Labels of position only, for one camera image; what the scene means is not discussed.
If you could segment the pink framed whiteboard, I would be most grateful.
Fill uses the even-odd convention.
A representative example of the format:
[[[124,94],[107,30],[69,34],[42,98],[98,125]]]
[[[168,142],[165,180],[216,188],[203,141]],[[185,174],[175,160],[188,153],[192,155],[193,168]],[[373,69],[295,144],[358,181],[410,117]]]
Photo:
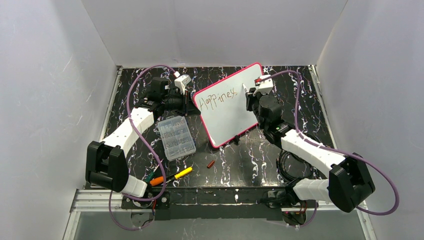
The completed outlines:
[[[262,75],[262,65],[255,62],[193,95],[212,147],[219,148],[258,124],[254,113],[246,110],[243,86],[253,88]]]

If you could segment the brown marker cap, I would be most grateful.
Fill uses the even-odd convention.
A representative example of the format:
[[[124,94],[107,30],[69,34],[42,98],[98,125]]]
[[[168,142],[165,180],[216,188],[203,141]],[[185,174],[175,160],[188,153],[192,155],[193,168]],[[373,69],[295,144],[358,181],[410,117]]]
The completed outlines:
[[[206,167],[208,168],[208,169],[210,169],[211,167],[213,167],[214,166],[214,164],[215,164],[215,160],[212,160]]]

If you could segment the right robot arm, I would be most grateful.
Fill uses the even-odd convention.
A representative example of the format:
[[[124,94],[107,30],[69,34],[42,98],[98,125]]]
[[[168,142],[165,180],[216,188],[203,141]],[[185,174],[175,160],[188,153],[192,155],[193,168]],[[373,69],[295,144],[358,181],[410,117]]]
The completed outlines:
[[[325,175],[325,179],[291,181],[285,187],[285,199],[331,202],[349,213],[375,192],[370,172],[357,154],[332,152],[307,136],[301,137],[294,125],[282,119],[282,108],[274,96],[261,94],[254,87],[246,89],[245,96],[246,109],[254,113],[271,144],[298,156]]]

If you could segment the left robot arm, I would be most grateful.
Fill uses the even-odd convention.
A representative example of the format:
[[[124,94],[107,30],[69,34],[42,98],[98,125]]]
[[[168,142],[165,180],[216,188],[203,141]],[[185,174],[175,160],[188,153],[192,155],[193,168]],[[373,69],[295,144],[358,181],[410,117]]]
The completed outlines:
[[[85,180],[93,185],[142,198],[150,182],[130,175],[127,155],[139,134],[157,125],[165,157],[169,161],[195,153],[186,116],[199,115],[189,91],[191,78],[180,75],[171,85],[166,78],[154,77],[140,104],[130,117],[101,141],[92,141],[87,147]]]

